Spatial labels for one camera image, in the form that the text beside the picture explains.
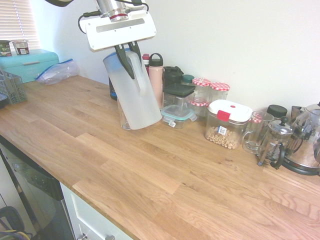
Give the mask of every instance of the white plastic pitcher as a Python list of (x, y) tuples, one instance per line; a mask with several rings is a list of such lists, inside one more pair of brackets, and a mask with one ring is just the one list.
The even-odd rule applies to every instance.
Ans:
[(125, 53), (134, 79), (129, 76), (115, 52), (107, 56), (103, 63), (130, 128), (137, 130), (155, 124), (162, 116), (145, 66), (142, 67), (135, 52), (126, 49)]

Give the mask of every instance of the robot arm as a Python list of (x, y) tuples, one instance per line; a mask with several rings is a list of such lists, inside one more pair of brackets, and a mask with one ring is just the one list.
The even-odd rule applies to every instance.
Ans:
[[(55, 6), (65, 7), (73, 0), (46, 1)], [(128, 44), (130, 50), (137, 53), (141, 59), (137, 41), (150, 39), (156, 35), (154, 21), (148, 12), (149, 6), (144, 0), (96, 0), (96, 2), (100, 16), (79, 22), (79, 27), (88, 38), (89, 48), (96, 52), (115, 47), (121, 64), (134, 79), (134, 71), (127, 60), (124, 44)]]

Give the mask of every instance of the teal bread box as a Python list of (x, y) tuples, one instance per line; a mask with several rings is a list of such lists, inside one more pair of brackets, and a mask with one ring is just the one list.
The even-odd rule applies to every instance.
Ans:
[(0, 67), (7, 73), (18, 75), (23, 83), (34, 81), (48, 67), (58, 64), (58, 55), (42, 49), (30, 50), (30, 54), (0, 57)]

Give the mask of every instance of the pitcher handle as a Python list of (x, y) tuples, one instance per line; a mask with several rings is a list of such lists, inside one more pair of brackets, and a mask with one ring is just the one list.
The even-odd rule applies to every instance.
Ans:
[(136, 80), (139, 84), (139, 87), (140, 87), (140, 97), (145, 96), (147, 94), (147, 83), (144, 79), (142, 66), (141, 66), (139, 57), (135, 52), (132, 52), (132, 51), (127, 52), (126, 55), (131, 60), (132, 69), (133, 69), (135, 78), (136, 78)]
[(275, 168), (275, 169), (279, 169), (280, 166), (282, 165), (282, 163), (284, 162), (285, 160), (285, 147), (284, 145), (282, 144), (282, 142), (279, 144), (279, 150), (280, 150), (280, 153), (279, 153), (279, 159), (276, 161), (276, 162), (271, 162), (270, 165), (271, 167)]

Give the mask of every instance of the mug handle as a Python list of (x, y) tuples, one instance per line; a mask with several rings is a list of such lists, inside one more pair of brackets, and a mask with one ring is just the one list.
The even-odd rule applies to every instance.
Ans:
[(275, 169), (279, 169), (280, 168), (280, 166), (282, 165), (282, 163), (284, 162), (284, 160), (285, 160), (285, 153), (286, 153), (286, 151), (285, 151), (285, 147), (284, 147), (284, 145), (282, 144), (282, 142), (281, 143), (279, 143), (279, 149), (280, 149), (280, 154), (279, 154), (279, 158), (278, 158), (278, 160), (276, 161), (276, 162), (271, 162), (270, 163), (270, 165), (271, 165), (271, 167), (273, 167), (273, 168), (275, 168)]
[(140, 97), (143, 97), (147, 94), (147, 81), (145, 81), (144, 79), (142, 66), (139, 61), (138, 54), (136, 54), (133, 51), (129, 51), (126, 53), (126, 56), (131, 60), (132, 69), (140, 87)]
[(247, 135), (247, 134), (251, 134), (251, 133), (253, 133), (252, 131), (246, 131), (243, 135), (242, 135), (242, 143), (244, 143), (245, 142), (245, 136)]

